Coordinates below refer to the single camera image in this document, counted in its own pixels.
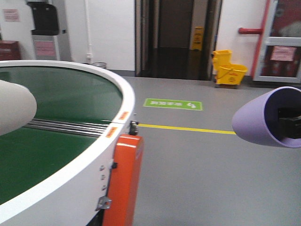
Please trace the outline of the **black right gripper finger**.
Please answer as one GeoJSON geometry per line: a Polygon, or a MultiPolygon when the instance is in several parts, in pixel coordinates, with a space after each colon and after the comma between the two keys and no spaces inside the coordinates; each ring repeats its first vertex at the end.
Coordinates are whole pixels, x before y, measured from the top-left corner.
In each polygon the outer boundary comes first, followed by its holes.
{"type": "Polygon", "coordinates": [[[282,136],[301,138],[301,109],[278,108],[278,124],[282,136]]]}

